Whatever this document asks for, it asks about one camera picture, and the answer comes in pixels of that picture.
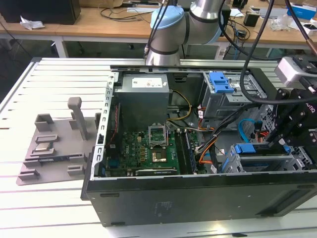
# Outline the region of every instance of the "chip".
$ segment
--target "chip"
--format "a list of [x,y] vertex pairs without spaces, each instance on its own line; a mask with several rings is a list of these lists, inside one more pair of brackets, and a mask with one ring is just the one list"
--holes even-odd
[[152,150],[152,162],[153,163],[166,163],[166,150],[165,149],[153,149]]

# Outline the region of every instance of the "motherboard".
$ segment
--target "motherboard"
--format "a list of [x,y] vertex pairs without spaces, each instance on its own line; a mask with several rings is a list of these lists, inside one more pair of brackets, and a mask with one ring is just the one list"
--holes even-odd
[[108,157],[107,177],[181,175],[196,172],[194,131],[124,132],[119,156]]

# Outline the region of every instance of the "table leg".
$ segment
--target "table leg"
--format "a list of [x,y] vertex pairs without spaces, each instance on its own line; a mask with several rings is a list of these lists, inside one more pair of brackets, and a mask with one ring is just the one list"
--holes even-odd
[[68,58],[68,52],[66,49],[65,41],[63,40],[55,40],[55,45],[57,48],[58,56],[60,58]]
[[12,50],[9,39],[0,39],[0,45],[8,51]]
[[269,58],[269,56],[271,55],[272,51],[273,51],[273,48],[269,48],[269,50],[268,50],[268,52],[266,54],[267,58]]
[[185,48],[185,55],[189,56],[190,55],[190,49],[191,49],[191,45],[184,45]]
[[218,49],[216,52],[216,56],[214,57],[215,60],[223,60],[224,54],[229,47],[229,42],[219,42]]

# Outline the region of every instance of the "wooden desk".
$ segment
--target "wooden desk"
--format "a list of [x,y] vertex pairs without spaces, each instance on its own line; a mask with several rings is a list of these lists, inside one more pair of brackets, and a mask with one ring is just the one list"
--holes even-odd
[[[260,0],[249,0],[243,11],[249,7],[267,7],[268,3]],[[122,12],[112,14],[112,17],[124,17],[135,15],[134,12]],[[143,17],[151,20],[151,14],[145,14]],[[124,43],[146,43],[150,35],[151,29],[149,23],[143,21],[141,17],[137,17],[140,21],[134,22],[117,22],[100,15],[100,10],[97,8],[82,8],[80,17],[74,25],[59,25],[45,24],[43,29],[29,31],[24,29],[18,23],[5,23],[5,27],[14,35],[16,39],[32,39],[32,40],[51,40],[56,42],[57,51],[60,57],[68,57],[65,47],[65,41],[90,41],[90,42],[124,42]],[[239,23],[243,24],[243,19],[236,17]],[[263,20],[259,19],[255,27],[248,27],[251,32],[249,39],[244,44],[245,47],[250,47],[254,42],[259,28]],[[233,36],[233,31],[228,27],[228,34]],[[0,26],[0,38],[10,39],[11,37]],[[225,37],[220,37],[217,42],[211,45],[218,46],[216,59],[222,59],[229,42]],[[282,48],[282,49],[308,49],[305,40],[298,30],[291,29],[290,31],[272,31],[269,26],[266,27],[262,34],[259,48]]]
[[[123,9],[114,9],[113,12],[120,12]],[[126,17],[136,15],[136,12],[122,12],[112,14],[111,17]],[[151,21],[151,14],[142,16],[148,22]],[[150,24],[140,16],[140,21],[118,22],[107,19],[100,15],[98,8],[81,8],[80,17],[74,25],[59,25],[56,34],[60,36],[89,36],[89,37],[120,37],[120,38],[148,38],[151,32]]]

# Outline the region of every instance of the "gray robot arm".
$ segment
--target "gray robot arm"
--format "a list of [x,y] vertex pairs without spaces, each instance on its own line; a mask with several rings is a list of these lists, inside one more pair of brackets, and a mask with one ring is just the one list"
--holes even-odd
[[[216,41],[221,34],[219,7],[220,0],[196,0],[188,13],[180,7],[168,6],[150,47],[146,48],[146,65],[180,65],[180,45]],[[157,15],[158,10],[152,14],[151,27]]]

